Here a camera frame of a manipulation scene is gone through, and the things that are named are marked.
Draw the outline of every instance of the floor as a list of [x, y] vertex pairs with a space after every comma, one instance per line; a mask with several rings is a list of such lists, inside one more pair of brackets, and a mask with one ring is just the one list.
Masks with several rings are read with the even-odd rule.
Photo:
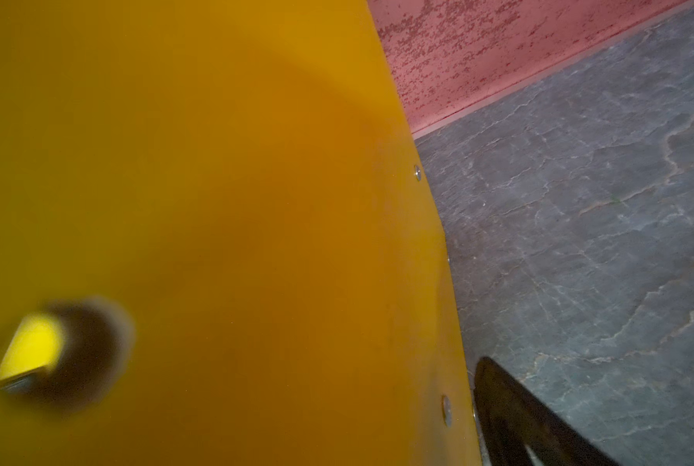
[[470, 376], [694, 464], [694, 7], [417, 141]]

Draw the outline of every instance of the silver rivet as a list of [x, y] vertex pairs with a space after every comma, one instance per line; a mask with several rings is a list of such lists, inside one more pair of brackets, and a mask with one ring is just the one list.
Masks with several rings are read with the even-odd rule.
[[442, 420], [445, 421], [445, 425], [448, 427], [453, 424], [453, 414], [450, 412], [450, 398], [445, 395], [442, 396]]

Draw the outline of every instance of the marble tile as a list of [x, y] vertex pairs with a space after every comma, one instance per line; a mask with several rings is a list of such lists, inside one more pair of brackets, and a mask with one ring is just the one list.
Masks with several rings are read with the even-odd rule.
[[468, 367], [694, 464], [694, 8], [417, 141]]

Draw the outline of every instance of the yellow plastic surface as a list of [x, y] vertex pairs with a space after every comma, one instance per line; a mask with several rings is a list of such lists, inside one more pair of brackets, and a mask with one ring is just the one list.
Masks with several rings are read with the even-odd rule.
[[0, 382], [44, 369], [51, 372], [62, 354], [62, 324], [48, 314], [26, 315], [0, 363]]
[[0, 0], [0, 360], [52, 299], [137, 332], [0, 464], [480, 464], [415, 164], [364, 2]]

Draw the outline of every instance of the weathered pink surface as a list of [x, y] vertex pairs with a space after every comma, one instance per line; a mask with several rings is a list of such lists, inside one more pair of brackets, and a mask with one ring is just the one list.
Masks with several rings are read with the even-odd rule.
[[685, 0], [369, 0], [412, 132]]

